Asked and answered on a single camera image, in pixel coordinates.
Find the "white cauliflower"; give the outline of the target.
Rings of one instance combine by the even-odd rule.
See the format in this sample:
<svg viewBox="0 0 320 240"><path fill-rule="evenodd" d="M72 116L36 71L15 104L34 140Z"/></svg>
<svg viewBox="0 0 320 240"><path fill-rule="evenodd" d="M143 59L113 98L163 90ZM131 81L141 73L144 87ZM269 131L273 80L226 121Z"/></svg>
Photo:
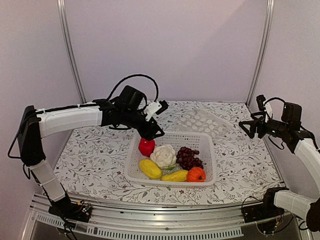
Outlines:
<svg viewBox="0 0 320 240"><path fill-rule="evenodd" d="M150 155L150 160L160 169L168 169L176 164L176 151L170 144L157 146Z"/></svg>

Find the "orange mini pumpkin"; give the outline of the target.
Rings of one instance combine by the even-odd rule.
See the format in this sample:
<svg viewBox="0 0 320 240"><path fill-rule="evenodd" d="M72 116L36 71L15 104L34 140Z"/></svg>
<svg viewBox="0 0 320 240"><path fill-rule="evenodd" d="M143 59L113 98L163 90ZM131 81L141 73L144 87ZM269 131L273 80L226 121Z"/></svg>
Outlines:
<svg viewBox="0 0 320 240"><path fill-rule="evenodd" d="M206 179L206 173L201 167L193 167L187 173L187 182L202 183Z"/></svg>

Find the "red bell pepper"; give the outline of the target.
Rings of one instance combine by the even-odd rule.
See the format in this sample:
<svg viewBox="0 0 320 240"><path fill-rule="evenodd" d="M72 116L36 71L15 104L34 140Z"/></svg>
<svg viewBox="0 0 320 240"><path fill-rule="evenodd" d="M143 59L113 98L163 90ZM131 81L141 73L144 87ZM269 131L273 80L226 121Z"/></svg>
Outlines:
<svg viewBox="0 0 320 240"><path fill-rule="evenodd" d="M144 138L141 138L138 145L138 150L143 156L149 158L153 153L155 147L156 142L154 140L146 140Z"/></svg>

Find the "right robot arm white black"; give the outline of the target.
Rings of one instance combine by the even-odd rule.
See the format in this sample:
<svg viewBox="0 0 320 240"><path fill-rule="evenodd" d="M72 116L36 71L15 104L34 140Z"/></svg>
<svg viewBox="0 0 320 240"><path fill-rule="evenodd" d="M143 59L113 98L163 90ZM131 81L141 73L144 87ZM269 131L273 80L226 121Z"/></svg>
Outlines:
<svg viewBox="0 0 320 240"><path fill-rule="evenodd" d="M302 126L302 107L299 104L282 100L282 115L279 120L273 117L271 102L278 97L266 99L263 95L256 98L258 111L252 113L251 120L239 122L240 128L249 138L281 140L279 149L288 151L300 162L303 172L312 178L312 182L320 185L320 147L315 135ZM320 194L312 198L298 194L287 187L268 188L262 201L255 206L247 206L242 210L245 222L260 221L291 213L305 223L305 229L311 232L320 230Z"/></svg>

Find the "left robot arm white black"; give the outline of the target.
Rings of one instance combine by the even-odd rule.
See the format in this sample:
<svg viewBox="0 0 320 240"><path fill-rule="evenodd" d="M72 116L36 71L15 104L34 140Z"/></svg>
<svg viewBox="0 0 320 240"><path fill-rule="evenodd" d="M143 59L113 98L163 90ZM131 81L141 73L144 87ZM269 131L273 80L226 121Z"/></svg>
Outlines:
<svg viewBox="0 0 320 240"><path fill-rule="evenodd" d="M74 205L66 200L66 191L46 161L42 139L73 129L105 126L112 130L135 129L148 141L162 137L165 133L153 116L167 110L169 105L164 100L155 100L139 108L145 97L144 93L127 85L119 96L111 100L96 99L51 109L35 109L32 105L25 108L13 140L18 143L18 159L29 167L63 217L70 217L74 213Z"/></svg>

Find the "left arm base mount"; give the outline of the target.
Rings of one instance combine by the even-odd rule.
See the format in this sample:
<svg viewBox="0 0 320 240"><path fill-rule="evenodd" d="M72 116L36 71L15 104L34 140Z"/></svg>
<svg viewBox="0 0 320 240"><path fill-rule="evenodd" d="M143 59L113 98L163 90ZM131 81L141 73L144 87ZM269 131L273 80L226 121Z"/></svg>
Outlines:
<svg viewBox="0 0 320 240"><path fill-rule="evenodd" d="M68 197L58 201L52 201L48 210L49 214L61 219L75 220L88 223L92 214L92 205L83 200L74 203Z"/></svg>

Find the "white plastic mesh basket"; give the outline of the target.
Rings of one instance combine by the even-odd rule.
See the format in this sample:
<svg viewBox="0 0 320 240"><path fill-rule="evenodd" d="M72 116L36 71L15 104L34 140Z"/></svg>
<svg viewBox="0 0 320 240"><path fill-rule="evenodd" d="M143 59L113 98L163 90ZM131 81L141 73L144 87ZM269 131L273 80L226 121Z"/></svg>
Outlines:
<svg viewBox="0 0 320 240"><path fill-rule="evenodd" d="M211 186L217 178L212 139L205 133L166 132L147 141L137 134L129 147L124 174L146 186Z"/></svg>

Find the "clear zip top bag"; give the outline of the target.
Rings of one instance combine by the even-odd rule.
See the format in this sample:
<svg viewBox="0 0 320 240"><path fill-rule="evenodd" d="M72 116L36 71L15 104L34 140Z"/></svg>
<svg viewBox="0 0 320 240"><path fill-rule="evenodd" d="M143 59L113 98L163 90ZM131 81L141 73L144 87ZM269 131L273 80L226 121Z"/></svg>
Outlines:
<svg viewBox="0 0 320 240"><path fill-rule="evenodd" d="M234 125L206 110L194 108L177 119L175 129L180 132L203 133L212 139L220 139L232 131Z"/></svg>

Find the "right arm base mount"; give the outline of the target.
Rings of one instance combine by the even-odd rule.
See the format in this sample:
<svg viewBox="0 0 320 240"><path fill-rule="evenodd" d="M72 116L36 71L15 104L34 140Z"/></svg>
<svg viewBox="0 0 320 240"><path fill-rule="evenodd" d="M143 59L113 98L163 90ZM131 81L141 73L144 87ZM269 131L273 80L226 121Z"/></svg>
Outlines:
<svg viewBox="0 0 320 240"><path fill-rule="evenodd" d="M241 205L241 213L245 223L256 223L256 227L263 235L273 235L283 222L285 210L279 207L265 206L263 202L244 206Z"/></svg>

